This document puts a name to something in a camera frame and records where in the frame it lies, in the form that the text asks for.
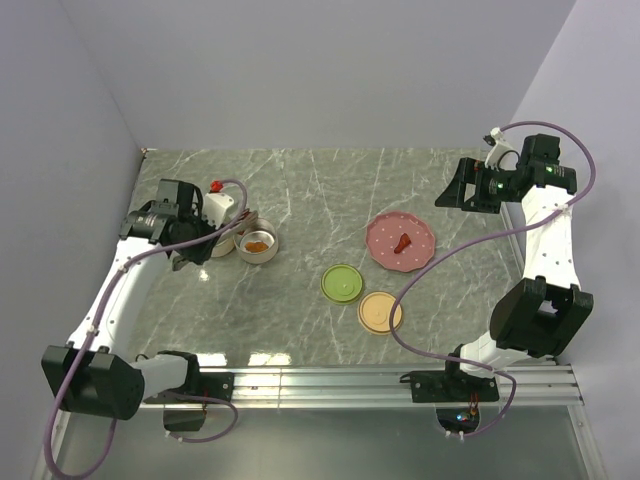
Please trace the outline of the orange fried food piece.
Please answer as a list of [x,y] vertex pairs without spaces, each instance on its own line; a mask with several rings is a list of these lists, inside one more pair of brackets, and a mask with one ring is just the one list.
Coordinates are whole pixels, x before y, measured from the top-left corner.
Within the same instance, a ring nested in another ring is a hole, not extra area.
[[269,245],[263,241],[247,242],[244,249],[249,253],[261,253],[269,249]]

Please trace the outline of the red sausage piece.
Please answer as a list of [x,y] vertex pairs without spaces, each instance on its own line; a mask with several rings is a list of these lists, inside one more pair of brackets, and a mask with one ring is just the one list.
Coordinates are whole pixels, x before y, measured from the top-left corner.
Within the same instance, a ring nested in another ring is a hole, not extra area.
[[410,236],[407,233],[403,233],[399,240],[398,243],[396,244],[395,248],[394,248],[394,253],[395,254],[401,254],[406,248],[408,248],[411,245],[412,241]]

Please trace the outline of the steel food tongs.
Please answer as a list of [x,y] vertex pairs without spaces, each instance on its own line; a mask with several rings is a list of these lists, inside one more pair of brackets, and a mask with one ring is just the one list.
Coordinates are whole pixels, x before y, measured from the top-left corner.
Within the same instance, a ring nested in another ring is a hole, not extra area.
[[246,230],[255,225],[258,218],[259,214],[256,210],[244,210],[238,221],[229,229],[228,234],[231,236],[243,235]]

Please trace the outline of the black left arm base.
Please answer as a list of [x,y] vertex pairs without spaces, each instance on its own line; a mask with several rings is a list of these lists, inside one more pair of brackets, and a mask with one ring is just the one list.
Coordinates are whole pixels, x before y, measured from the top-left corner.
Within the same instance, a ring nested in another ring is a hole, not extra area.
[[210,405],[228,406],[232,400],[235,374],[230,372],[201,373],[190,390],[180,387],[162,392],[159,400],[163,410],[164,428],[171,433],[195,433],[205,425]]

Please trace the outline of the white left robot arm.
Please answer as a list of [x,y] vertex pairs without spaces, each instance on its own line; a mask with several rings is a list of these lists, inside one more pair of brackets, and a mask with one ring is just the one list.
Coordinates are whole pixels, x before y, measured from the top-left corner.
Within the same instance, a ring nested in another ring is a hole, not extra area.
[[203,379],[195,355],[161,351],[135,362],[125,355],[157,276],[172,257],[196,265],[209,260],[233,206],[224,193],[163,179],[155,198],[125,217],[98,297],[66,344],[43,354],[57,409],[128,420],[144,400],[164,391],[180,402],[199,396]]

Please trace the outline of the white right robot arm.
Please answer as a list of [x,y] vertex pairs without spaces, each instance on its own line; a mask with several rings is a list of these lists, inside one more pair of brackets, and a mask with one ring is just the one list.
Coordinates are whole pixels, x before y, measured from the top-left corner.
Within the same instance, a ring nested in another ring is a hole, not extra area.
[[504,203],[519,204],[528,228],[524,270],[494,307],[488,331],[457,347],[446,362],[441,386],[455,400],[491,381],[497,369],[562,353],[594,306],[574,267],[569,203],[578,191],[577,177],[559,161],[559,138],[526,137],[511,170],[501,166],[513,151],[501,130],[493,129],[485,140],[491,147],[487,158],[461,159],[435,204],[473,213],[496,213]]

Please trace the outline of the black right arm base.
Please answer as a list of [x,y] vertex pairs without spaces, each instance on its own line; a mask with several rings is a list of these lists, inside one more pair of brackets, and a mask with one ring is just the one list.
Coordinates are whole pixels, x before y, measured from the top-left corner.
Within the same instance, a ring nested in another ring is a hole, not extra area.
[[414,404],[434,404],[439,426],[446,435],[459,438],[479,429],[481,403],[500,399],[493,379],[458,377],[444,371],[411,371],[400,382],[409,385]]

